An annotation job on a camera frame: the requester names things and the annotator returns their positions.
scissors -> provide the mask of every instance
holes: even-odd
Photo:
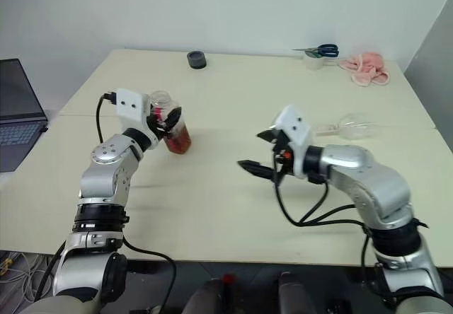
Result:
[[[322,57],[338,57],[338,46],[336,44],[322,44],[318,47],[309,47],[307,49],[293,49],[294,51],[311,52],[319,54]]]

clear glass bulb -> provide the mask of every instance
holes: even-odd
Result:
[[[316,135],[338,135],[344,139],[366,139],[376,135],[376,124],[363,112],[350,113],[341,117],[337,124],[316,127]]]

laptop screen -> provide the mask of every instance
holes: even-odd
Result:
[[[0,121],[45,120],[18,59],[0,60]]]

red liquid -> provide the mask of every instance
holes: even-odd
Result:
[[[164,137],[164,141],[168,150],[173,153],[185,153],[192,144],[192,140],[190,139],[189,132],[185,125],[178,135],[175,137]]]

white wall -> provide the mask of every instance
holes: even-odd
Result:
[[[409,64],[406,78],[453,151],[453,0]]]
[[[116,47],[290,54],[336,42],[406,68],[446,0],[0,0],[0,57],[60,108]]]

